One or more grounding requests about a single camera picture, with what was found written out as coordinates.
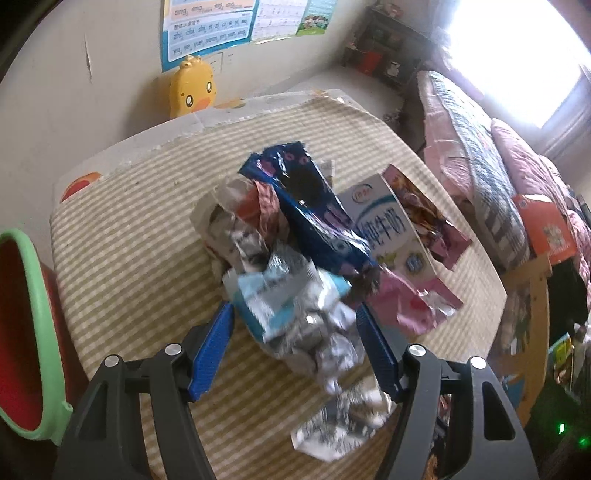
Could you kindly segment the black white wrapper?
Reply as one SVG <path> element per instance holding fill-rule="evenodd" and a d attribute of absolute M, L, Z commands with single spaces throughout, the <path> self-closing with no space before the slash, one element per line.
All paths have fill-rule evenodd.
<path fill-rule="evenodd" d="M 372 439 L 396 407 L 376 377 L 367 376 L 291 431 L 291 443 L 297 452 L 322 462 L 341 460 Z"/>

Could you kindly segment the pink wrapper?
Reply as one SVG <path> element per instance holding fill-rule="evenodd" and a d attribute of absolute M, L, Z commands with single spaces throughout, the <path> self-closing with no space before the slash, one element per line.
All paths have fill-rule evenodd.
<path fill-rule="evenodd" d="M 439 277 L 416 286 L 387 268 L 380 270 L 365 303 L 381 325 L 398 327 L 409 337 L 435 330 L 464 306 Z"/>

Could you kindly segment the purple snack bag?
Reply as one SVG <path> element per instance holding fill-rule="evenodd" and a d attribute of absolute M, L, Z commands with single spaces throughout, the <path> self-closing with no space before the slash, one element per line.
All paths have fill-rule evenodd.
<path fill-rule="evenodd" d="M 383 172 L 387 184 L 397 196 L 423 245 L 435 260 L 453 270 L 472 245 L 471 238 L 460 231 L 439 208 L 396 166 Z"/>

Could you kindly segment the white milk carton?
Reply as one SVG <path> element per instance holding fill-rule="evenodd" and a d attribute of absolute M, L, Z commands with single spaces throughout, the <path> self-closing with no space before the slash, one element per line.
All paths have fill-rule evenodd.
<path fill-rule="evenodd" d="M 384 177 L 375 174 L 338 194 L 356 231 L 380 265 L 402 276 L 438 305 L 459 310 L 460 300 L 441 280 L 431 254 Z"/>

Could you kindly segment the silver blue wrapper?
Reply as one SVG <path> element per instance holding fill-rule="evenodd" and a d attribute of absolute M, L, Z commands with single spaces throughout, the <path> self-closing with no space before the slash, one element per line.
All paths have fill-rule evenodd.
<path fill-rule="evenodd" d="M 351 289 L 348 280 L 290 246 L 277 243 L 262 272 L 231 269 L 222 283 L 263 351 L 329 395 L 339 394 L 339 379 L 365 361 L 356 312 L 342 302 Z"/>

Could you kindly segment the blue cookie wrapper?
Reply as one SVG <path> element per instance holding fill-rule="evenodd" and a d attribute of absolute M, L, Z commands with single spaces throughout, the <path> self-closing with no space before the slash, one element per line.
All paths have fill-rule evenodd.
<path fill-rule="evenodd" d="M 315 266 L 353 276 L 376 265 L 369 242 L 356 233 L 352 218 L 303 143 L 253 153 L 239 173 L 273 187 L 298 248 Z"/>

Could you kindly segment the silver red wrapper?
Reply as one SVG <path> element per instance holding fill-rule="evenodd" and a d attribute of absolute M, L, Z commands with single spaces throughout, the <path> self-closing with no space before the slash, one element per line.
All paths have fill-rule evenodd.
<path fill-rule="evenodd" d="M 238 273 L 265 270 L 273 245 L 290 236 L 273 187 L 242 174 L 205 193 L 190 222 L 211 255 Z"/>

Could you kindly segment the checkered beige tablecloth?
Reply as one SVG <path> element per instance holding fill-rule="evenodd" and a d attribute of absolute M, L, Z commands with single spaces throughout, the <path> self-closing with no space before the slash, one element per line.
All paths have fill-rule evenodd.
<path fill-rule="evenodd" d="M 110 354 L 149 357 L 211 319 L 223 289 L 190 214 L 252 153 L 271 146 L 301 142 L 315 162 L 331 162 L 335 192 L 396 166 L 460 231 L 472 234 L 435 175 L 392 129 L 329 96 L 193 133 L 178 121 L 164 129 L 154 148 L 134 161 L 120 158 L 51 216 L 60 299 L 88 374 Z M 294 449 L 291 432 L 327 400 L 315 380 L 270 357 L 236 322 L 211 389 L 190 412 L 220 479 L 374 477 L 390 427 L 334 462 Z"/>

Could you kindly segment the pink quilt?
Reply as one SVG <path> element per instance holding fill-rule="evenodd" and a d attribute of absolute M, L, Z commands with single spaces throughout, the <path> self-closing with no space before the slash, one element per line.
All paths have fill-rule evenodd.
<path fill-rule="evenodd" d="M 507 123 L 494 118 L 491 134 L 518 194 L 545 195 L 552 200 L 574 235 L 578 254 L 575 265 L 586 287 L 590 286 L 590 227 L 575 209 L 557 167 L 537 154 Z"/>

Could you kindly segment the yellow duck toy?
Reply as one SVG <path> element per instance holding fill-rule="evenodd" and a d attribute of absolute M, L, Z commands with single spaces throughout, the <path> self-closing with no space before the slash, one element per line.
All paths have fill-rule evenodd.
<path fill-rule="evenodd" d="M 169 113 L 171 118 L 207 109 L 214 104 L 216 84 L 211 64 L 201 57 L 186 56 L 171 77 Z"/>

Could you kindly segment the red container on shelf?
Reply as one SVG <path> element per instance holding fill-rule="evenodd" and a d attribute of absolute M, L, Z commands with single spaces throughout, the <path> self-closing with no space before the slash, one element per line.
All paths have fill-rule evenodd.
<path fill-rule="evenodd" d="M 358 70 L 367 76 L 373 76 L 382 59 L 382 53 L 377 51 L 367 51 L 363 54 L 362 59 L 360 59 Z"/>

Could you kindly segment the dark shelf unit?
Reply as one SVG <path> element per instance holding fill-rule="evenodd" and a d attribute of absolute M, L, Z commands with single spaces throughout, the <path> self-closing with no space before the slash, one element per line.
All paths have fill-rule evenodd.
<path fill-rule="evenodd" d="M 342 51 L 342 67 L 356 71 L 367 51 L 383 54 L 373 78 L 384 81 L 400 93 L 409 90 L 433 51 L 431 38 L 392 15 L 385 6 L 375 3 L 366 8 L 356 29 L 351 32 Z"/>

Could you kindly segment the pinyin alphabet poster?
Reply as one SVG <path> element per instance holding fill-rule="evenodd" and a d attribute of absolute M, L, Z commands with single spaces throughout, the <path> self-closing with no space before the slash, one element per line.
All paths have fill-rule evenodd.
<path fill-rule="evenodd" d="M 177 67 L 188 55 L 206 56 L 249 43 L 257 7 L 253 0 L 164 1 L 162 71 Z"/>

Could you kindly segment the white chart poster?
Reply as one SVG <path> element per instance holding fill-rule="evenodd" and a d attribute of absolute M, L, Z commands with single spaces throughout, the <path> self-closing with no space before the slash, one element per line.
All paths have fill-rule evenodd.
<path fill-rule="evenodd" d="M 307 0 L 259 0 L 252 42 L 294 36 L 307 6 Z"/>

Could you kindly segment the teal number poster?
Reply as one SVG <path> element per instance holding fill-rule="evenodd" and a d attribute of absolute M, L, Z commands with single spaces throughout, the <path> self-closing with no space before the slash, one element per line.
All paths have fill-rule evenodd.
<path fill-rule="evenodd" d="M 297 36 L 324 35 L 334 15 L 337 0 L 310 0 L 297 28 Z"/>

